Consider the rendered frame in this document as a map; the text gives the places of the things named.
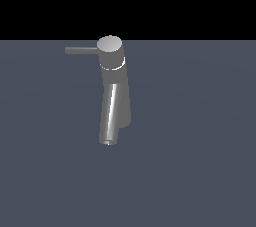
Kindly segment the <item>grey metal faucet body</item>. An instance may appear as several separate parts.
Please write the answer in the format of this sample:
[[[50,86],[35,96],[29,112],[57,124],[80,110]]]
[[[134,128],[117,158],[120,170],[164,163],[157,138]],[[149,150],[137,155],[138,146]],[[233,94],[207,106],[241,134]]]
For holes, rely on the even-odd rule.
[[[115,68],[102,68],[103,102],[99,142],[115,145],[121,128],[131,122],[130,97],[126,60]]]

